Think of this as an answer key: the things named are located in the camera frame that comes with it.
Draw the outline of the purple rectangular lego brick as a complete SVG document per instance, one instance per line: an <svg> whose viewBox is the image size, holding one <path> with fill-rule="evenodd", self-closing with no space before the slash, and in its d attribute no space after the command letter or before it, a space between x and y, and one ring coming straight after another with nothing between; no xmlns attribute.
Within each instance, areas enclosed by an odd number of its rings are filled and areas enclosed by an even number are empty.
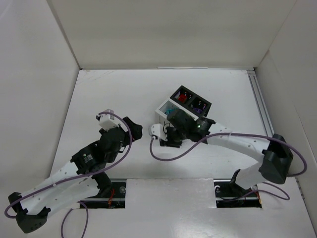
<svg viewBox="0 0 317 238"><path fill-rule="evenodd" d="M203 112L203 109L201 109L201 108L193 107L193 110L195 110L199 114L201 114Z"/></svg>

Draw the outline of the red rectangular lego brick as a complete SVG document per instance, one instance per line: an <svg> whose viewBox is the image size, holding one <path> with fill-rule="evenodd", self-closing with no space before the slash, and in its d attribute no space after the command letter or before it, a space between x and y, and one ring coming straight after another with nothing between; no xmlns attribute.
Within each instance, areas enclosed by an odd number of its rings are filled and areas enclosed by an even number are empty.
<svg viewBox="0 0 317 238"><path fill-rule="evenodd" d="M178 98L178 101L180 101L181 103L185 104L187 101L188 97L186 94L181 94Z"/></svg>

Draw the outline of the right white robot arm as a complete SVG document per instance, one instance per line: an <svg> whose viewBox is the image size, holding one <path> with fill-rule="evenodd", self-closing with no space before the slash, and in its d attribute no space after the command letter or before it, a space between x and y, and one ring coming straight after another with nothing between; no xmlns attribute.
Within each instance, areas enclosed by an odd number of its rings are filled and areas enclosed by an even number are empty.
<svg viewBox="0 0 317 238"><path fill-rule="evenodd" d="M284 184L293 160L293 153L283 136L261 137L232 132L212 119L193 119L181 109L167 116L172 127L167 130L167 139L181 143L185 139L209 145L224 147L253 158L256 163L245 169L238 169L231 182L243 189L269 181Z"/></svg>

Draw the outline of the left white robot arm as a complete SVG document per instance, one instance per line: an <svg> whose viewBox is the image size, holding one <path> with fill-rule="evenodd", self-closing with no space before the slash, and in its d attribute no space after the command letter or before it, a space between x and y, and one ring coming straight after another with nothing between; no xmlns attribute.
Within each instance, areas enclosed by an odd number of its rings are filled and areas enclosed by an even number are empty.
<svg viewBox="0 0 317 238"><path fill-rule="evenodd" d="M23 193L9 197L9 207L23 233L42 227L57 211L85 198L106 195L112 183L105 170L118 164L116 157L129 153L134 141L142 138L142 126L129 117L120 118L106 110L96 116L101 137L74 154L55 174Z"/></svg>

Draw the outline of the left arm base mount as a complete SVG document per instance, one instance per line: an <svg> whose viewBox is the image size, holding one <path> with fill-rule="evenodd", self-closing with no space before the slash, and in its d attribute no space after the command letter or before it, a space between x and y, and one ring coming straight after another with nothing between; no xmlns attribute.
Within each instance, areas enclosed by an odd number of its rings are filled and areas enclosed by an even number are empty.
<svg viewBox="0 0 317 238"><path fill-rule="evenodd" d="M111 178L110 188L104 194L97 194L81 200L89 209L124 209L127 179Z"/></svg>

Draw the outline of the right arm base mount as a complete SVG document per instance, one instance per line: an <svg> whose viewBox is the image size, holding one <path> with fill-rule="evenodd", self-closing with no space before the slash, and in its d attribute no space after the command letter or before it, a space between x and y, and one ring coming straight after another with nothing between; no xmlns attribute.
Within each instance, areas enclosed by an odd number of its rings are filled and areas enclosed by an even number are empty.
<svg viewBox="0 0 317 238"><path fill-rule="evenodd" d="M231 185L228 180L214 182L217 208L262 208L259 194Z"/></svg>

